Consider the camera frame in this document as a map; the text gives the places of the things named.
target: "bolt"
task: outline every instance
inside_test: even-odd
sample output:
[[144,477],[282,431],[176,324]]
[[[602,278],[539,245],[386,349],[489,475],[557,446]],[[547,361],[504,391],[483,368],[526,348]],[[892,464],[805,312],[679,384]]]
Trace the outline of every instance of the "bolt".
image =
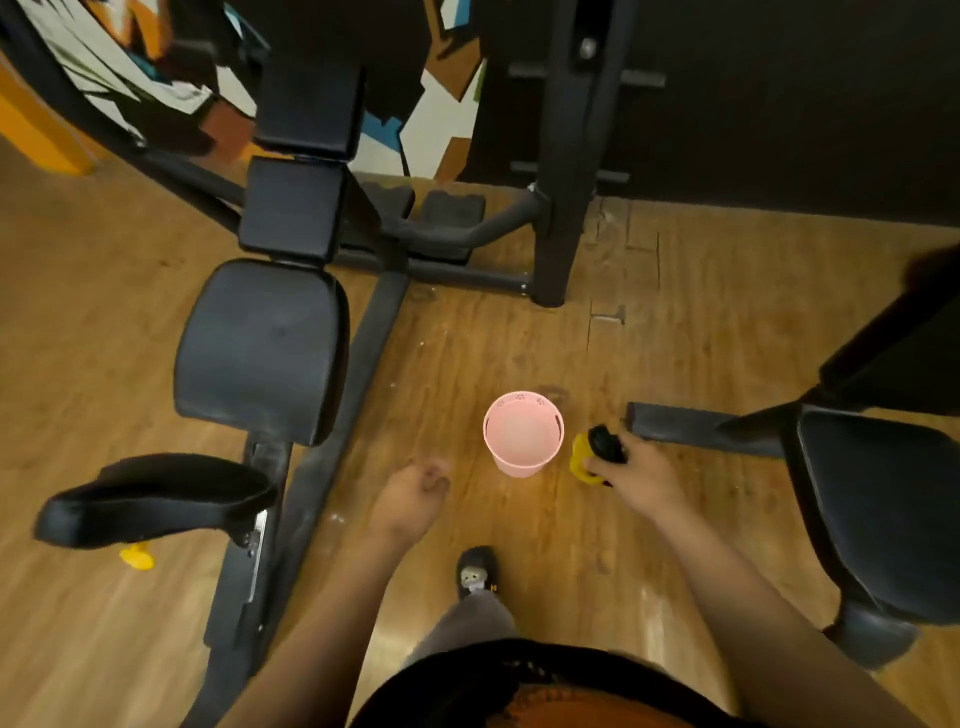
[[585,37],[580,41],[580,58],[589,61],[597,55],[597,41],[591,37]]

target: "yellow handle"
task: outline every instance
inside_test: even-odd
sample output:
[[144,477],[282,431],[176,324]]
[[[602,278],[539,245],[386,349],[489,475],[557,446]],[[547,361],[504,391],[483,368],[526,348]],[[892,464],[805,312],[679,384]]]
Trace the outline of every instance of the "yellow handle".
[[573,438],[573,454],[570,456],[570,472],[589,485],[603,484],[603,475],[594,475],[584,468],[584,460],[593,456],[587,434],[581,432]]
[[149,541],[142,541],[139,544],[130,544],[120,551],[120,558],[134,569],[140,571],[149,571],[154,567],[154,556],[147,550]]

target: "pink trash bin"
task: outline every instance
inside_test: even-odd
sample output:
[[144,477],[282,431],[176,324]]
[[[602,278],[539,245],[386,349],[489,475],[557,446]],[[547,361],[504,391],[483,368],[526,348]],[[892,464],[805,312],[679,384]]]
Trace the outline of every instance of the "pink trash bin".
[[564,443],[564,418],[536,392],[511,392],[490,405],[483,439],[496,467],[510,477],[539,473]]

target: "exercise machine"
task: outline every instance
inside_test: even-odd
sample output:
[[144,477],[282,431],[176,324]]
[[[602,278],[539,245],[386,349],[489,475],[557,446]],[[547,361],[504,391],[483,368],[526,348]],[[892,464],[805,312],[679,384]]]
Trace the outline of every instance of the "exercise machine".
[[[624,80],[636,85],[624,66],[638,5],[557,0],[545,71],[521,74],[545,84],[536,182],[486,219],[482,197],[431,192],[414,221],[410,188],[361,185],[348,170],[362,67],[267,60],[254,138],[289,158],[255,158],[244,188],[140,145],[69,81],[17,0],[0,0],[0,48],[50,107],[263,256],[210,275],[175,363],[177,411],[246,431],[242,462],[183,453],[121,460],[50,498],[36,522],[38,539],[69,548],[196,528],[228,534],[204,683],[184,726],[214,725],[262,665],[411,281],[564,303],[618,90]],[[529,276],[468,265],[472,250],[528,224]],[[331,265],[377,274],[352,341]],[[294,443],[308,450],[288,484]]]

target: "sneaker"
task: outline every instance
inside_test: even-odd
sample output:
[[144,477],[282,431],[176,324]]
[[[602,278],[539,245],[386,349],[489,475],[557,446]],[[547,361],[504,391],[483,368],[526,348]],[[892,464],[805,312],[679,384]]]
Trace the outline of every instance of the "sneaker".
[[500,568],[490,546],[468,548],[457,560],[457,596],[497,591]]

